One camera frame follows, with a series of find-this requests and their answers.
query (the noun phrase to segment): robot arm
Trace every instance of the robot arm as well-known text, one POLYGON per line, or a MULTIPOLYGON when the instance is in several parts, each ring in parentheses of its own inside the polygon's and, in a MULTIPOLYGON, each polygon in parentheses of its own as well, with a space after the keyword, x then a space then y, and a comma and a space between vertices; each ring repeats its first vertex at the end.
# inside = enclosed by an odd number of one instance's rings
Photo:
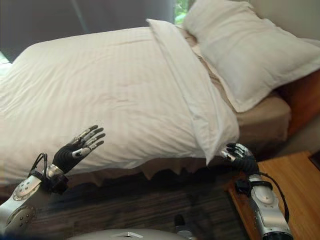
POLYGON ((5 203, 0 205, 0 236, 22 233, 36 216, 36 209, 47 204, 51 193, 62 194, 68 188, 68 179, 64 174, 104 143, 98 140, 105 134, 96 135, 103 130, 94 125, 76 136, 54 155, 52 164, 48 168, 47 155, 44 153, 39 155, 28 178, 15 188, 5 203), (45 161, 44 170, 40 173, 34 168, 42 158, 45 161))
POLYGON ((274 179, 259 171, 253 154, 239 143, 230 143, 221 151, 233 167, 243 171, 248 181, 237 181, 236 190, 249 197, 250 206, 255 214, 256 225, 263 240, 293 240, 288 226, 289 210, 284 195, 274 179), (279 209, 279 200, 273 192, 272 185, 263 181, 261 175, 270 178, 278 187, 284 201, 285 217, 279 209))

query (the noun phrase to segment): white duvet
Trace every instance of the white duvet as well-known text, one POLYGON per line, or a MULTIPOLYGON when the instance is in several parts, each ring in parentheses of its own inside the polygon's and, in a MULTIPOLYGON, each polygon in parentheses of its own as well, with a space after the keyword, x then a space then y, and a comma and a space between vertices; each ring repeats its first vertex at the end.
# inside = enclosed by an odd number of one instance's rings
POLYGON ((28 47, 1 80, 0 185, 24 179, 84 129, 104 144, 70 174, 205 157, 239 136, 236 117, 174 25, 101 32, 28 47))

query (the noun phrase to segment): pillowcase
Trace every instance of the pillowcase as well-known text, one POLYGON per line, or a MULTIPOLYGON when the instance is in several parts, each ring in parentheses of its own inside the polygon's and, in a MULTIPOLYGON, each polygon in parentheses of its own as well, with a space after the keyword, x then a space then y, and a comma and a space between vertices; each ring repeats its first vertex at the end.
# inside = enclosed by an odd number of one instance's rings
POLYGON ((258 18, 252 8, 247 2, 198 0, 183 23, 239 113, 320 69, 320 48, 258 18))

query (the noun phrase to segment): wooden bed frame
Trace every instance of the wooden bed frame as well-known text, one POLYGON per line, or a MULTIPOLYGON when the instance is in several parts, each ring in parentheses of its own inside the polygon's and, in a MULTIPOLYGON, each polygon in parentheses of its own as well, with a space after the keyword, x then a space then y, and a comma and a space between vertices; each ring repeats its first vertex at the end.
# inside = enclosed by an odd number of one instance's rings
POLYGON ((291 108, 288 137, 320 114, 320 69, 278 89, 291 108))

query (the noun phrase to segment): cable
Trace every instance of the cable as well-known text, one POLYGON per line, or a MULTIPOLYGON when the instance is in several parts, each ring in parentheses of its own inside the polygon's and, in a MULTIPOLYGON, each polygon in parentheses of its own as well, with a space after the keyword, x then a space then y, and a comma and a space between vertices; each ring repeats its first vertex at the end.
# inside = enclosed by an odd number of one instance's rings
POLYGON ((31 176, 31 171, 34 170, 37 165, 40 163, 40 161, 43 159, 43 162, 44 162, 44 166, 43 166, 43 174, 42 174, 42 181, 45 183, 47 181, 47 167, 48 167, 48 155, 46 153, 40 153, 38 155, 38 157, 36 158, 36 160, 34 161, 31 169, 30 169, 30 172, 29 172, 29 175, 28 177, 31 176))
POLYGON ((279 190, 279 193, 281 195, 281 198, 282 198, 282 201, 283 201, 283 205, 284 205, 284 219, 285 219, 285 221, 287 223, 289 223, 290 213, 289 213, 289 208, 288 208, 288 205, 287 205, 287 202, 286 202, 286 198, 285 198, 285 195, 282 192, 280 186, 276 182, 276 180, 274 180, 271 176, 269 176, 267 173, 264 173, 264 172, 254 172, 253 175, 254 174, 265 176, 265 177, 271 179, 273 181, 273 183, 276 185, 276 187, 279 190))

